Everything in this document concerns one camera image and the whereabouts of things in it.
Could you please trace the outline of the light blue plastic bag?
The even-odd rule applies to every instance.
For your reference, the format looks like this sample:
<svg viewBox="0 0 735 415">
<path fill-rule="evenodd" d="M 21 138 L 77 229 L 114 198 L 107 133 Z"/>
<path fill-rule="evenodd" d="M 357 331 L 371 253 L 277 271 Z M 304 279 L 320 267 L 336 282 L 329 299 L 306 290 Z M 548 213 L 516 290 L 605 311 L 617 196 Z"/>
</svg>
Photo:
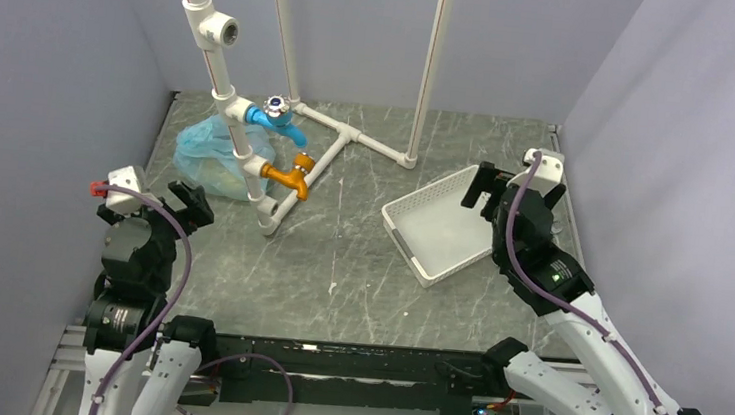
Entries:
<svg viewBox="0 0 735 415">
<path fill-rule="evenodd" d="M 203 186 L 209 196 L 249 200 L 228 126 L 218 114 L 178 133 L 173 163 L 186 182 Z"/>
</svg>

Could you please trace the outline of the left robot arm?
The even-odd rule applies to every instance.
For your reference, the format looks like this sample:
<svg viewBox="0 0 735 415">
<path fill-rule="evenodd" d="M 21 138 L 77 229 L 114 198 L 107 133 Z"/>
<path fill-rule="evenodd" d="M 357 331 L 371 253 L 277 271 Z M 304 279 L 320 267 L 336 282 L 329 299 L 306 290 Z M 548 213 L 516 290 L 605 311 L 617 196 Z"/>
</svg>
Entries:
<svg viewBox="0 0 735 415">
<path fill-rule="evenodd" d="M 213 321 L 166 317 L 176 245 L 214 221 L 202 187 L 172 181 L 183 208 L 143 188 L 132 170 L 94 182 L 98 216 L 109 224 L 102 272 L 85 317 L 84 390 L 78 415 L 172 415 L 193 373 L 217 361 Z"/>
</svg>

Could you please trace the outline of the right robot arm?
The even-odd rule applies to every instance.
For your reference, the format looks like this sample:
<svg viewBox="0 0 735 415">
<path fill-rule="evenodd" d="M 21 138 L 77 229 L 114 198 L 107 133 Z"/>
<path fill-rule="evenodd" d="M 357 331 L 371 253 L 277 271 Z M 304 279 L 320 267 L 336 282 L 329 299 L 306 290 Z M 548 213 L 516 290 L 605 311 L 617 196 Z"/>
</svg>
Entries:
<svg viewBox="0 0 735 415">
<path fill-rule="evenodd" d="M 595 384 L 589 390 L 556 371 L 518 339 L 497 342 L 482 356 L 480 379 L 492 394 L 512 390 L 554 415 L 702 415 L 682 408 L 653 379 L 608 316 L 592 279 L 553 241 L 560 179 L 537 167 L 520 174 L 481 162 L 461 200 L 492 230 L 492 260 L 535 314 L 562 337 Z"/>
</svg>

